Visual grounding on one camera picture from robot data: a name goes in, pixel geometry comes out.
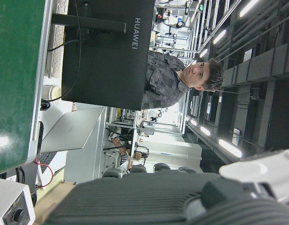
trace gray checkered shirt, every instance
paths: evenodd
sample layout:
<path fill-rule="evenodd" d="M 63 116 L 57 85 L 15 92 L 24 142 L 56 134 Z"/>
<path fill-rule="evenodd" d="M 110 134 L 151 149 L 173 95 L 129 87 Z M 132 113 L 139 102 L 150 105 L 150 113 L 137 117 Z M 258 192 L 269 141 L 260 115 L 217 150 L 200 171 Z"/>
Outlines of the gray checkered shirt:
<path fill-rule="evenodd" d="M 185 85 L 176 71 L 185 68 L 183 62 L 168 53 L 148 53 L 148 65 L 142 109 L 167 108 L 176 104 L 191 88 Z"/>

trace monitor stand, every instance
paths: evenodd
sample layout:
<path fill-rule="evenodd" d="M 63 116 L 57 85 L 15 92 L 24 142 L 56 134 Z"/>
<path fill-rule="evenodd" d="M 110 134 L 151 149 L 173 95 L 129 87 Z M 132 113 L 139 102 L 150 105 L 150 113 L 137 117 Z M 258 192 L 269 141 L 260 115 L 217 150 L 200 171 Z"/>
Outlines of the monitor stand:
<path fill-rule="evenodd" d="M 124 22 L 101 20 L 83 16 L 79 16 L 79 22 L 80 28 L 126 33 L 126 23 Z M 75 15 L 64 15 L 53 13 L 51 23 L 67 27 L 79 26 L 77 16 Z"/>

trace dark hair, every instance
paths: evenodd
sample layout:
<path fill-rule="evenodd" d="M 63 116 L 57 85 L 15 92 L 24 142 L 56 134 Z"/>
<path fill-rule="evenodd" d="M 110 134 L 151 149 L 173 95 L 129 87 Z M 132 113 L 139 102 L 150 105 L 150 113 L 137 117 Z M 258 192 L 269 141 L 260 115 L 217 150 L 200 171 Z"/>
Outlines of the dark hair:
<path fill-rule="evenodd" d="M 204 90 L 218 90 L 223 81 L 223 67 L 215 59 L 209 60 L 210 77 L 203 83 Z"/>

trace computer monitor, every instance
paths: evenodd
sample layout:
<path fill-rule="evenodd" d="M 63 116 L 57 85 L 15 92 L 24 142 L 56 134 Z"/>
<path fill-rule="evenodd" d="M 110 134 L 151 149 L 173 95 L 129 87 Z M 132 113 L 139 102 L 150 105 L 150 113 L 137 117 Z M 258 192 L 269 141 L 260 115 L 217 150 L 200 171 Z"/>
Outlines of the computer monitor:
<path fill-rule="evenodd" d="M 79 76 L 80 43 L 65 45 L 63 100 L 141 110 L 148 48 L 154 14 L 154 0 L 76 0 L 80 16 L 82 53 Z M 68 14 L 76 16 L 75 1 Z M 122 31 L 87 28 L 87 19 L 124 24 Z M 65 41 L 79 38 L 77 26 L 65 27 Z"/>

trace man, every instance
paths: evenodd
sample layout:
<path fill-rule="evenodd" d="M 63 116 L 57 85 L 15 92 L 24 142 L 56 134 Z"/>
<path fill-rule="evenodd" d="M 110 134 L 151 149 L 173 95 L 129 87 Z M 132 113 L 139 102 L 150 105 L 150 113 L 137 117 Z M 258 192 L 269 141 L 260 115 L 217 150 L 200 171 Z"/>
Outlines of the man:
<path fill-rule="evenodd" d="M 118 147 L 118 149 L 120 150 L 120 168 L 123 170 L 124 174 L 129 174 L 131 171 L 131 168 L 133 167 L 132 159 L 134 156 L 130 157 L 128 161 L 126 148 L 123 148 L 119 139 L 116 137 L 116 138 L 112 138 L 111 141 L 113 142 L 114 146 Z"/>
<path fill-rule="evenodd" d="M 214 59 L 185 67 L 168 53 L 148 53 L 142 109 L 167 108 L 177 103 L 191 88 L 217 90 L 223 80 L 223 67 Z"/>

